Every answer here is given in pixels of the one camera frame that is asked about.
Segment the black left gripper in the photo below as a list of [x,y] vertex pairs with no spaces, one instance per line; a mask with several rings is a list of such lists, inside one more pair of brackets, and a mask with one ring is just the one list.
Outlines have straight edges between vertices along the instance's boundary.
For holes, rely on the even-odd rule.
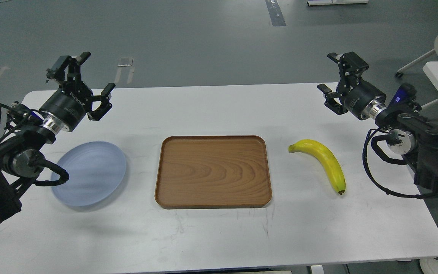
[[[59,88],[39,109],[43,117],[42,127],[52,132],[72,132],[84,116],[99,121],[113,107],[111,92],[115,83],[108,83],[98,96],[82,81],[81,65],[91,56],[83,52],[77,57],[61,56],[47,69],[46,77],[59,83]],[[92,110],[93,102],[100,105]]]

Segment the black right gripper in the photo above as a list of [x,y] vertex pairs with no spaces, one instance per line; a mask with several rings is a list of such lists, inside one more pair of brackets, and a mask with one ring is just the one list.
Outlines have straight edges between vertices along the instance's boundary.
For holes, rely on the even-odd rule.
[[339,116],[351,112],[359,120],[368,119],[371,102],[384,104],[386,100],[384,92],[361,77],[369,64],[355,52],[328,53],[327,57],[337,64],[340,81],[336,91],[325,84],[317,85],[324,94],[324,105]]

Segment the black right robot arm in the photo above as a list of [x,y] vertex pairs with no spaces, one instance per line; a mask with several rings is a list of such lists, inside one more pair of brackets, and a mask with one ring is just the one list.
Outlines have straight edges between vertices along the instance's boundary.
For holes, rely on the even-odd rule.
[[[337,64],[340,79],[335,90],[325,84],[317,86],[325,97],[325,106],[338,115],[350,112],[359,120],[375,121],[376,128],[368,131],[362,152],[368,178],[387,195],[438,198],[438,125],[420,115],[416,89],[407,83],[400,85],[399,98],[386,105],[386,94],[362,78],[369,65],[358,54],[329,53],[327,57]],[[413,183],[428,193],[402,194],[376,182],[367,161],[369,145],[384,162],[408,166],[414,172]]]

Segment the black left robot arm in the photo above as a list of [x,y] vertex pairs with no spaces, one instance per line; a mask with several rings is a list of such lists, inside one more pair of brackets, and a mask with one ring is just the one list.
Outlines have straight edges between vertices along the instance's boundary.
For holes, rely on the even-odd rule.
[[59,57],[46,74],[59,88],[38,110],[17,101],[0,104],[0,224],[21,211],[20,199],[31,186],[59,186],[70,178],[41,148],[60,131],[75,130],[85,116],[99,121],[112,108],[114,83],[94,95],[82,80],[81,66],[90,56]]

